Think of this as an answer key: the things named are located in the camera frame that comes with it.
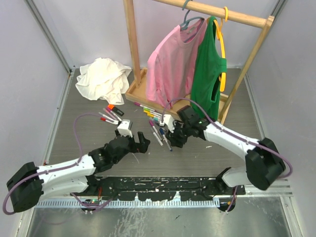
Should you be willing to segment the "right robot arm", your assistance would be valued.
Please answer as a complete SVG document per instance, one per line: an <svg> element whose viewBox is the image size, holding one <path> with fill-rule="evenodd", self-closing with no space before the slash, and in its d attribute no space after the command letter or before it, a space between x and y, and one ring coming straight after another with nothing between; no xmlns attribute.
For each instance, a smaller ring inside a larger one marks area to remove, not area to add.
<svg viewBox="0 0 316 237"><path fill-rule="evenodd" d="M258 140L239 134L211 118L201 118L191 106L183 107L177 114L178 120L164 115L162 122L167 126L167 138L173 147L182 148L189 137L196 137L215 143L244 161L244 166L227 167L216 176L216 187L221 194L247 184L265 191L286 170L271 139Z"/></svg>

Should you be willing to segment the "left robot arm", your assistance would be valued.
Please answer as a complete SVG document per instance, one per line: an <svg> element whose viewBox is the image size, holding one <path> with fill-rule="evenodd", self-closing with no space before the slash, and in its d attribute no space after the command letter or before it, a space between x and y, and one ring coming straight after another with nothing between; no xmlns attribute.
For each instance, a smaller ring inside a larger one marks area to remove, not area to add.
<svg viewBox="0 0 316 237"><path fill-rule="evenodd" d="M40 200L67 193L95 195L99 184L93 180L95 174L113 167L129 153L146 153L150 140L142 132L133 136L116 134L103 147L97 148L80 158L54 165L35 166L28 162L8 180L8 195L2 205L5 214L24 212Z"/></svg>

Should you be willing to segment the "grey cap marker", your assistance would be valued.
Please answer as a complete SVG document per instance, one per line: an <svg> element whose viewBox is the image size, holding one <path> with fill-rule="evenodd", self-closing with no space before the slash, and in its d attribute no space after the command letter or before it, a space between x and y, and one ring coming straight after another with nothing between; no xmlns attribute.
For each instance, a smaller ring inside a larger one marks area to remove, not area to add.
<svg viewBox="0 0 316 237"><path fill-rule="evenodd" d="M159 139L157 133L154 131L154 129L152 127L151 127L151 131L152 131L154 137L156 138L156 140L158 141L158 143L160 144L160 146L163 146L162 141Z"/></svg>

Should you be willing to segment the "blue cap marker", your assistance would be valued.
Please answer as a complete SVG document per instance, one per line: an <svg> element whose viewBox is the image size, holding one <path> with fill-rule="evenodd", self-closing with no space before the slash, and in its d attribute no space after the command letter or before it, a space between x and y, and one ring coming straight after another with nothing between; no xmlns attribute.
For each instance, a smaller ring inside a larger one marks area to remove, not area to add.
<svg viewBox="0 0 316 237"><path fill-rule="evenodd" d="M159 132L160 132L160 134L162 135L164 141L166 142L166 145L167 145L168 149L169 149L170 151L172 151L172 147L170 146L170 144L169 144L169 142L168 142L168 139L167 139L167 137L166 137L166 135L165 135L164 130L163 130L162 128L160 128L160 129L159 129Z"/></svg>

